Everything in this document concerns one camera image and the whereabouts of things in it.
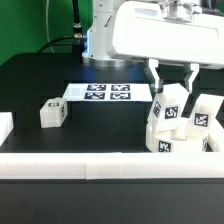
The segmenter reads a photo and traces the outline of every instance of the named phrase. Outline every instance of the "green wall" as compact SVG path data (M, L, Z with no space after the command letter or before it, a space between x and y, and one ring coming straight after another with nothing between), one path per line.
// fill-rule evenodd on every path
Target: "green wall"
M84 31L92 23L92 1L79 0ZM36 52L47 43L46 0L0 0L0 64L23 52ZM50 39L73 34L72 0L50 0ZM55 52L70 52L55 47Z

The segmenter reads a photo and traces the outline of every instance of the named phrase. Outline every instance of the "white foam block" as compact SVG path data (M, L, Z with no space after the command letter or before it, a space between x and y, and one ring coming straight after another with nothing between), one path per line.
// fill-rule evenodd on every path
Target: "white foam block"
M151 102L148 84L69 84L63 95L67 101L141 101Z
M65 99L49 99L40 110L41 127L61 127L67 114L68 108Z
M216 119L210 125L208 144L212 151L224 152L224 129Z
M148 124L146 127L146 146L152 152L202 152L206 151L204 139L186 136L186 139L173 140L169 132L156 134Z
M13 129L12 113L0 113L0 146Z
M157 93L149 113L148 122L154 132L176 129L189 92L179 83L164 85Z
M186 127L188 118L180 117L177 128L171 132L171 139L173 140L185 140L186 139Z
M189 118L186 135L202 138L208 136L210 124L215 120L222 102L222 96L201 94Z

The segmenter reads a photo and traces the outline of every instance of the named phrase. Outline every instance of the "black table surface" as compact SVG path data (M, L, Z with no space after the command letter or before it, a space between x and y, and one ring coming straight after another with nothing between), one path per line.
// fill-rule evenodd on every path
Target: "black table surface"
M161 66L167 83L182 68ZM20 54L0 67L0 112L14 130L2 153L144 152L150 103L73 102L61 128L41 129L39 110L69 83L148 83L142 64L123 69L80 64L71 54ZM201 70L184 115L200 93L224 95L223 70ZM217 119L223 124L223 107ZM0 223L223 223L223 179L1 180Z

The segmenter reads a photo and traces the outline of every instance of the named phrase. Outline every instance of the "white cube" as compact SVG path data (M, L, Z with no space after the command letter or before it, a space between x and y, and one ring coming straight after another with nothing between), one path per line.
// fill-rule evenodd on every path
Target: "white cube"
M49 99L40 110L41 127L61 127L67 114L68 108L65 99Z
M186 135L205 138L222 105L223 97L201 94L189 118Z
M0 146L13 129L12 113L0 113Z
M151 152L203 152L207 148L207 139L186 136L185 140L173 140L171 132L154 133L148 124L146 146Z
M185 140L186 139L186 127L189 119L180 117L177 128L171 131L171 138L173 140Z
M188 96L179 83L164 85L163 92L156 94L148 117L153 132L176 129Z
M216 119L210 125L208 144L213 152L224 152L224 129Z

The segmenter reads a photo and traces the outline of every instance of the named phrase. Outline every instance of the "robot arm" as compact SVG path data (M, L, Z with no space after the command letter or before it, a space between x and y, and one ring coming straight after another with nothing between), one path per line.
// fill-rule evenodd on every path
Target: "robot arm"
M145 61L156 92L162 91L158 63L182 65L192 92L199 66L224 68L224 17L202 14L197 1L150 2L116 2L106 52L113 59Z

